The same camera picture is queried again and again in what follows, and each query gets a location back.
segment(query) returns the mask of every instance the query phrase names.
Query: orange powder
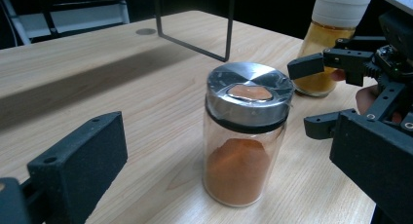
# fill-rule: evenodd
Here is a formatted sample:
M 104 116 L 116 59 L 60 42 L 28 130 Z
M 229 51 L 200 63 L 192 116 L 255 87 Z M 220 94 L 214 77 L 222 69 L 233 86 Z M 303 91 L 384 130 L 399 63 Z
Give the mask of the orange powder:
M 206 159 L 204 183 L 227 205 L 249 205 L 261 195 L 271 159 L 253 139 L 228 139 Z

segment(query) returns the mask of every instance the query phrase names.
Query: black mechanical part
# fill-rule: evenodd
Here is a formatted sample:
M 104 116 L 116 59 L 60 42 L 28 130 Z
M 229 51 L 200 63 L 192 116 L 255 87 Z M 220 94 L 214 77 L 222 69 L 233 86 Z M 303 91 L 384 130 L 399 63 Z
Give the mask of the black mechanical part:
M 0 179 L 0 218 L 85 223 L 127 159 L 122 113 L 93 118 L 28 163 L 30 177 L 21 186 Z
M 298 57 L 288 65 L 288 75 L 291 80 L 313 75 L 324 71 L 322 53 Z
M 412 16 L 400 9 L 392 9 L 379 16 L 379 22 L 388 44 L 394 46 L 410 60 L 413 60 Z
M 376 203 L 371 224 L 413 223 L 413 20 L 394 9 L 379 21 L 385 41 L 338 39 L 322 58 L 318 55 L 317 68 L 310 67 L 307 57 L 287 68 L 291 79 L 329 66 L 344 70 L 347 84 L 362 87 L 364 77 L 377 81 L 379 95 L 364 114 L 349 109 L 307 117 L 306 135 L 333 138 L 332 163 Z M 401 122 L 394 121 L 394 113 Z
M 380 121 L 342 112 L 330 160 L 395 223 L 413 223 L 412 137 Z

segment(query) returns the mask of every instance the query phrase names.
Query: table surface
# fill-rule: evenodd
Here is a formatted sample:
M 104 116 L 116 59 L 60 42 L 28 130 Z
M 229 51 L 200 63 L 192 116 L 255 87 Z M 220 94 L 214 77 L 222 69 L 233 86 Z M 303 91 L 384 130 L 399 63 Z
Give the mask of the table surface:
M 163 19 L 212 50 L 224 47 L 225 21 L 200 12 Z M 359 87 L 295 95 L 263 197 L 228 207 L 202 183 L 207 74 L 224 62 L 136 33 L 144 28 L 156 29 L 155 20 L 0 51 L 0 177 L 23 182 L 36 156 L 89 119 L 122 111 L 128 162 L 87 223 L 370 223 L 375 205 L 329 160 L 332 140 L 311 139 L 303 126 L 307 116 L 356 108 Z M 301 42 L 235 21 L 227 62 L 287 74 Z

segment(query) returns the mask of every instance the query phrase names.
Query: silver jar lid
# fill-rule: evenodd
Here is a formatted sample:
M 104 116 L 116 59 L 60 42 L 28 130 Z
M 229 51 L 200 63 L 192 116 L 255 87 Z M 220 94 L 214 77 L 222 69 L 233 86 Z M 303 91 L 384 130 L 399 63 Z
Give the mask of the silver jar lid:
M 207 78 L 206 110 L 215 121 L 246 128 L 283 124 L 294 87 L 272 67 L 233 62 L 215 68 Z

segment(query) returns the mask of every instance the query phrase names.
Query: black metal frame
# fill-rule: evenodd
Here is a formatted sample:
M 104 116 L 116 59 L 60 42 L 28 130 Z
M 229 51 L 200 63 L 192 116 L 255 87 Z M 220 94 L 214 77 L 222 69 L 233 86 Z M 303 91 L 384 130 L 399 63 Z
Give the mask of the black metal frame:
M 157 23 L 157 30 L 158 30 L 158 35 L 162 38 L 165 38 L 167 40 L 172 41 L 173 43 L 176 43 L 180 46 L 186 47 L 190 50 L 196 51 L 198 53 L 201 53 L 206 56 L 213 57 L 215 59 L 218 59 L 220 61 L 227 61 L 230 57 L 230 51 L 231 51 L 231 37 L 232 37 L 232 28 L 233 28 L 233 20 L 234 20 L 234 8 L 235 8 L 235 0 L 230 0 L 229 2 L 229 14 L 228 14 L 228 26 L 227 26 L 227 39 L 226 39 L 226 45 L 225 45 L 225 55 L 220 56 L 215 53 L 209 52 L 207 50 L 204 50 L 202 48 L 196 47 L 194 45 L 188 44 L 186 42 L 183 42 L 181 40 L 178 40 L 176 38 L 173 38 L 171 36 L 168 36 L 164 33 L 163 28 L 162 28 L 162 1 L 161 0 L 155 0 L 155 14 L 156 14 L 156 23 Z

